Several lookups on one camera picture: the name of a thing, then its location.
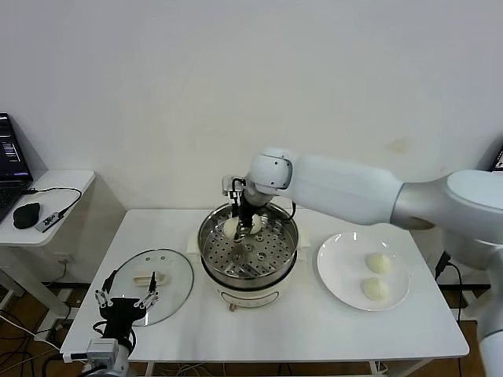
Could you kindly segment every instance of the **computer mouse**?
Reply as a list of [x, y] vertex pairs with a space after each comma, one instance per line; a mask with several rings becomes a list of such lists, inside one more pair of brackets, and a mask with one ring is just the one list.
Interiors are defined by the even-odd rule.
[[17, 208], [14, 213], [14, 226], [26, 229], [39, 222], [40, 203], [29, 203]]

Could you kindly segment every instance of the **white side table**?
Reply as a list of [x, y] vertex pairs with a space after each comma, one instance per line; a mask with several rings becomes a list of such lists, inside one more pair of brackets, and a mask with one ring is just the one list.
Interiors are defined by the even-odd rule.
[[[94, 172], [92, 170], [35, 171], [32, 187], [37, 189], [72, 187], [79, 189], [84, 194], [93, 179]], [[40, 220], [42, 220], [53, 212], [65, 208], [76, 198], [76, 195], [77, 193], [73, 191], [57, 190], [24, 196], [0, 223], [0, 269], [49, 308], [50, 311], [40, 326], [43, 329], [50, 328], [56, 319], [65, 318], [68, 315], [69, 308], [64, 300], [71, 291], [62, 290], [59, 297], [54, 295], [40, 283], [39, 279], [17, 257], [15, 247], [43, 247], [49, 243], [75, 206], [67, 211], [62, 220], [44, 233], [40, 233], [34, 227], [28, 229], [14, 228], [13, 212], [26, 203], [39, 202], [41, 204]], [[73, 318], [74, 315], [75, 312], [70, 313], [68, 318]]]

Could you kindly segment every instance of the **electrical outlet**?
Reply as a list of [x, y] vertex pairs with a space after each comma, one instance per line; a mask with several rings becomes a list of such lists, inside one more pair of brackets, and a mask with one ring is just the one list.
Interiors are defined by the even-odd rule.
[[62, 265], [69, 265], [75, 261], [70, 254], [55, 254], [54, 257], [56, 257], [56, 260]]

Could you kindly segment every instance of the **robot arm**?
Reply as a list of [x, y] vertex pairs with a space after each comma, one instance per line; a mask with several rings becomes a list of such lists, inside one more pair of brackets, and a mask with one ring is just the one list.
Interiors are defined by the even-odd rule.
[[490, 275], [495, 299], [479, 319], [488, 377], [503, 369], [503, 177], [463, 170], [439, 180], [402, 183], [391, 172], [321, 156], [268, 149], [246, 176], [240, 222], [274, 196], [359, 225], [391, 223], [403, 229], [445, 232], [446, 250]]
[[260, 205], [272, 196], [284, 196], [359, 225], [439, 225], [476, 240], [503, 243], [502, 192], [503, 177], [485, 171], [403, 183], [384, 169], [269, 149], [253, 158], [244, 198]]

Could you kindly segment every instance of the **white plate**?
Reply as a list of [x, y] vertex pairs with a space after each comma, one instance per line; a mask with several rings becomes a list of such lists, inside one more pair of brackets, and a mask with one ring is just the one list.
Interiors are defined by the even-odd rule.
[[[375, 273], [365, 258], [380, 252], [391, 258], [389, 273]], [[382, 240], [361, 232], [336, 234], [326, 240], [318, 252], [318, 271], [326, 287], [342, 302], [368, 311], [386, 310], [397, 306], [409, 293], [409, 270], [405, 262]], [[362, 281], [379, 277], [390, 288], [383, 301], [373, 301], [362, 291]]]

